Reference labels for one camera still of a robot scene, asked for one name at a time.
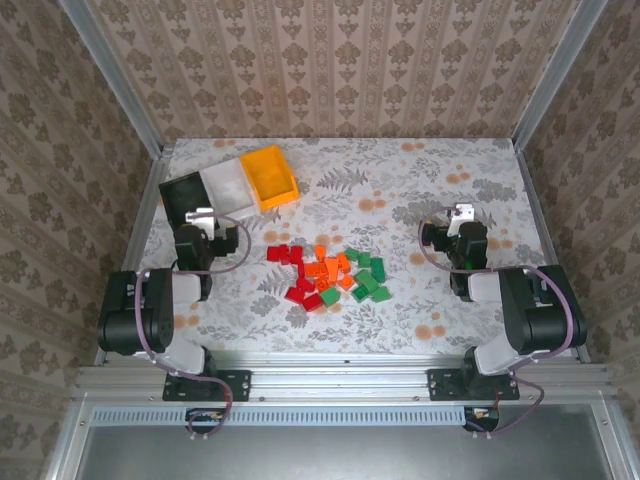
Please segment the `aluminium side rail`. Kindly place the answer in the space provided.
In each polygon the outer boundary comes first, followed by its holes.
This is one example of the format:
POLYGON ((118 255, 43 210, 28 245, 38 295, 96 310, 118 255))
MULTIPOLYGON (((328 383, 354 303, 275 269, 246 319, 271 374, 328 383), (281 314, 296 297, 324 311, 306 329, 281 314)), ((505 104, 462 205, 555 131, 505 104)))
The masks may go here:
POLYGON ((168 146, 152 163, 122 269, 108 278, 96 329, 98 346, 106 354, 133 356, 143 350, 135 318, 136 281, 142 277, 139 266, 172 154, 173 147, 168 146))
POLYGON ((558 264, 559 260, 552 243, 551 235, 544 218, 544 213, 535 190, 524 153, 519 149, 516 149, 515 153, 545 261, 547 264, 558 264))

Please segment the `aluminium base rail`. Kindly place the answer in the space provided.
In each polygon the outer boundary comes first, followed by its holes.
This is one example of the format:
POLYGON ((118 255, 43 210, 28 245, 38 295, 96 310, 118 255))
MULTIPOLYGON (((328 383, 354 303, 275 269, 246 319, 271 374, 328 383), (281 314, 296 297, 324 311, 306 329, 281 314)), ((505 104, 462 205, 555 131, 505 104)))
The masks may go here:
MULTIPOLYGON (((456 355, 390 355, 219 351, 220 369, 252 374, 249 403, 258 405, 425 405, 431 393, 431 370, 457 368, 456 355)), ((541 360, 520 369, 519 404, 527 405, 536 389, 547 404, 591 404, 613 399, 602 364, 574 356, 541 360)), ((147 361, 109 354, 103 364, 80 369, 72 398, 101 405, 158 405, 164 373, 147 361)))

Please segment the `aluminium frame post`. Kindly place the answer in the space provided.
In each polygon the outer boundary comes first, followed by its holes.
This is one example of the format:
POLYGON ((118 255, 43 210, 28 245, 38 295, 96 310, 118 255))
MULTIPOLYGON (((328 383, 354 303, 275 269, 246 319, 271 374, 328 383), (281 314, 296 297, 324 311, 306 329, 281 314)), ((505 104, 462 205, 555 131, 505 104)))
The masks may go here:
POLYGON ((523 152, 531 140, 606 7, 607 1, 579 1, 514 130, 512 143, 517 153, 523 152))
POLYGON ((128 78, 124 63, 116 54, 110 41, 99 26, 86 0, 59 0, 65 13, 84 42, 94 62, 127 115, 139 139, 153 160, 162 155, 164 141, 154 125, 142 97, 128 78))

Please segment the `yellow plastic bin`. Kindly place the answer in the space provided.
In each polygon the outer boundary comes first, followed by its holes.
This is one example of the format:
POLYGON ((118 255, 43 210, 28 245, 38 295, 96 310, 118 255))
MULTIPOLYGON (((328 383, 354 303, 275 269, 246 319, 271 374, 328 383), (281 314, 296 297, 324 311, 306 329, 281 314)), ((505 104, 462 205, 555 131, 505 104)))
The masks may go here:
POLYGON ((294 173, 279 146, 242 155, 240 162, 262 212, 299 199, 294 173))

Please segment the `white plastic bin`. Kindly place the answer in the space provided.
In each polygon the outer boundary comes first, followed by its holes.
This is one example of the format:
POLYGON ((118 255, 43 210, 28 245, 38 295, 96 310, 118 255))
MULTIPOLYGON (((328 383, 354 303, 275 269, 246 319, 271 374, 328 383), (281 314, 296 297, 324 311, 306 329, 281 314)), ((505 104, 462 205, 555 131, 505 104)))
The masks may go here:
POLYGON ((199 171, 212 208, 236 220, 259 213, 254 194, 238 158, 199 171))

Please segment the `floral table cover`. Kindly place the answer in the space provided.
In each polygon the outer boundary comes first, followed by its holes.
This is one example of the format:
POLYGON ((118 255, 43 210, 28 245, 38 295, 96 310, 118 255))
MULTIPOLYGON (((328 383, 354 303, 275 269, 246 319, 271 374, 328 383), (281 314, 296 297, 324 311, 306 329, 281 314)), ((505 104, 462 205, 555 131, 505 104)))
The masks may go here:
POLYGON ((453 354, 502 328, 495 303, 454 296, 445 256, 422 252, 418 226, 435 210, 474 206, 488 262, 541 265, 541 249, 512 142, 498 139, 282 139, 298 200, 244 220, 237 254, 216 261, 211 296, 175 309, 177 330, 212 350, 453 354), (391 299, 351 295, 306 312, 285 298, 291 266, 269 246, 353 248, 383 260, 391 299))

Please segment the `black connector box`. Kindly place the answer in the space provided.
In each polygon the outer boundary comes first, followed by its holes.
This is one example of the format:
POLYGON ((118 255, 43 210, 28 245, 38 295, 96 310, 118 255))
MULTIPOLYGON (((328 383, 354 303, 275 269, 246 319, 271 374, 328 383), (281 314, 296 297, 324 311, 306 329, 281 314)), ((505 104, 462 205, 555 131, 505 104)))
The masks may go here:
POLYGON ((499 424, 499 410, 494 407, 465 407, 465 424, 469 432, 493 432, 499 424))
POLYGON ((185 413, 185 428, 191 435, 210 435, 225 417, 225 408, 193 408, 185 413))

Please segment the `black plastic bin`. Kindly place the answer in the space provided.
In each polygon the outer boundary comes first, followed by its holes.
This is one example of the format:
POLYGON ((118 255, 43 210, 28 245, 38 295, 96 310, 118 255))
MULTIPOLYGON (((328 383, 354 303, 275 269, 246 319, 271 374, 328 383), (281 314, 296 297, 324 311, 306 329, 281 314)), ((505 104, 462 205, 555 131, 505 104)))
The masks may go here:
POLYGON ((158 185, 168 224, 172 231, 181 227, 185 216, 198 208, 211 208, 208 192, 199 172, 158 185))

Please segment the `grey metal sheet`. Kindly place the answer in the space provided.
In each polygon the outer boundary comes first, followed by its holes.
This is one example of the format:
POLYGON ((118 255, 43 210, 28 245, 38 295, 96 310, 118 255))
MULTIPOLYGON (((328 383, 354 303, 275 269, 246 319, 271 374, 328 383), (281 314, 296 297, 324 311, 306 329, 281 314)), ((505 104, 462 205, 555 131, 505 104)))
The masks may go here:
POLYGON ((612 480, 592 415, 547 406, 486 438, 461 427, 94 427, 77 480, 612 480))

